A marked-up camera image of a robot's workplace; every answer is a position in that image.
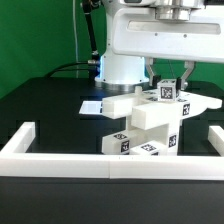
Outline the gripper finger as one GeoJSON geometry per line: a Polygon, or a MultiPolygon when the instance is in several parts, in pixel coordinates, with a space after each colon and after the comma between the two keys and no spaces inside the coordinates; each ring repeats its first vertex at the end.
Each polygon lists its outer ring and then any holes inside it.
{"type": "Polygon", "coordinates": [[[147,73],[149,75],[149,85],[153,88],[156,88],[159,76],[154,71],[154,59],[146,58],[145,66],[146,66],[147,73]]]}
{"type": "Polygon", "coordinates": [[[184,63],[185,72],[181,77],[177,78],[176,87],[178,90],[185,90],[188,86],[187,79],[192,74],[195,69],[195,62],[194,61],[186,61],[184,63]]]}

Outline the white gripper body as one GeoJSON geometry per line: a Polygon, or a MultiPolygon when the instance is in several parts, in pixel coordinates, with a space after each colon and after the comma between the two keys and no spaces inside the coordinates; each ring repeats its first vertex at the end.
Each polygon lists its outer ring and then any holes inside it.
{"type": "Polygon", "coordinates": [[[224,6],[195,10],[189,21],[155,19],[152,8],[123,8],[114,16],[116,54],[224,63],[224,6]]]}

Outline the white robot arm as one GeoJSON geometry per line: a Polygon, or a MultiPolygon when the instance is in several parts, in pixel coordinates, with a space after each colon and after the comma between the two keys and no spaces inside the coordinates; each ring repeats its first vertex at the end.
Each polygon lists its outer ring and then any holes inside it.
{"type": "Polygon", "coordinates": [[[224,0],[82,0],[92,56],[98,61],[95,82],[129,90],[154,84],[156,59],[181,60],[184,85],[197,62],[224,63],[224,0]],[[106,51],[97,50],[91,12],[106,12],[106,51]]]}

